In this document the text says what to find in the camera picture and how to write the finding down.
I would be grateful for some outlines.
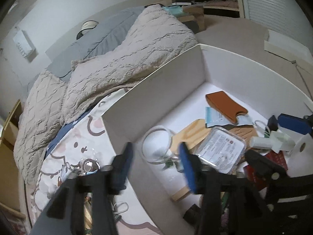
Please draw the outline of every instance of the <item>white cable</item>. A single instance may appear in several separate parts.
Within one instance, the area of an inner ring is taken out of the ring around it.
[[[261,126],[259,126],[257,123],[260,123],[262,125],[265,126],[265,128],[268,130],[268,132],[266,130],[264,130]],[[270,128],[267,126],[267,124],[265,124],[264,122],[262,122],[261,120],[255,120],[253,125],[259,130],[261,131],[263,134],[266,134],[268,137],[270,136],[271,130]]]
[[[115,210],[115,207],[118,208],[118,207],[120,207],[120,206],[122,206],[122,205],[126,205],[126,209],[121,210],[121,211]],[[127,202],[117,202],[117,203],[115,203],[115,204],[113,205],[113,209],[114,209],[113,213],[119,215],[119,214],[121,214],[121,213],[126,212],[126,211],[129,209],[129,205],[127,204]]]
[[[172,144],[172,133],[169,129],[165,128],[164,126],[162,125],[159,125],[159,126],[155,126],[155,127],[152,127],[149,131],[146,132],[146,134],[143,136],[143,140],[141,141],[141,155],[142,155],[142,158],[150,163],[150,164],[163,164],[165,163],[168,159],[170,159],[173,154],[171,156],[169,156],[168,158],[163,158],[162,160],[158,160],[158,161],[151,161],[151,160],[148,160],[145,156],[145,154],[143,153],[143,143],[145,141],[145,139],[153,132],[157,132],[157,131],[166,131],[168,133],[168,143],[167,143],[167,146],[164,150],[164,154],[162,155],[163,157],[166,156],[166,154],[168,153],[168,151],[170,150],[170,147],[171,147],[171,144]]]

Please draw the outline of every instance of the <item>cardboard box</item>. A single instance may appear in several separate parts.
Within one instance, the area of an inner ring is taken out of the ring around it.
[[[146,163],[139,143],[147,130],[164,125],[177,133],[205,117],[205,94],[224,90],[248,110],[253,120],[267,122],[281,113],[310,114],[304,101],[311,100],[288,80],[246,57],[198,44],[180,54],[121,97],[102,116],[116,154],[126,142],[135,143],[129,181],[142,206],[165,235],[193,234],[182,216],[199,196],[179,203],[170,196],[185,184],[175,168],[162,171]]]

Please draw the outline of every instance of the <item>white carton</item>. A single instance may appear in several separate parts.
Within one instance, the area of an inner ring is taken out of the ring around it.
[[[147,130],[163,125],[177,133],[205,118],[205,94],[223,90],[248,110],[253,120],[267,122],[281,113],[311,114],[311,100],[295,85],[246,57],[198,44],[177,56],[121,97],[102,116],[116,154],[126,142],[135,143],[129,181],[144,209],[165,235],[193,234],[182,216],[198,195],[173,203],[170,195],[185,184],[175,168],[146,163],[138,143]]]

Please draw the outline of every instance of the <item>brown leather case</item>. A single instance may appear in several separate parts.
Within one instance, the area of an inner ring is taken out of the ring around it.
[[[238,115],[246,115],[248,111],[231,99],[224,91],[205,96],[208,104],[221,112],[233,124],[237,124]]]

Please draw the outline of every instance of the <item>fluffy blanket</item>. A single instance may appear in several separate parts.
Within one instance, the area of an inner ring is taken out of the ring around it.
[[[18,147],[14,148],[14,156],[24,180],[29,184],[37,181],[45,147],[51,141],[50,137],[42,137],[45,135],[44,130],[49,131],[49,135],[56,135],[61,126],[75,121],[92,104],[120,88],[133,87],[196,44],[197,40],[191,30],[159,5],[153,5],[144,9],[130,28],[126,39],[115,50],[87,60],[74,61],[66,92],[64,96],[58,96],[58,99],[63,100],[62,106],[50,105],[45,112],[40,102],[36,104],[33,101],[31,111],[40,114],[36,118],[38,123],[32,125],[30,121],[21,125],[20,130],[24,134],[17,139]],[[49,92],[50,100],[54,100],[56,89],[49,89]],[[54,121],[58,125],[55,127],[50,127],[47,122],[49,114],[53,112],[51,109],[57,109],[58,112]]]

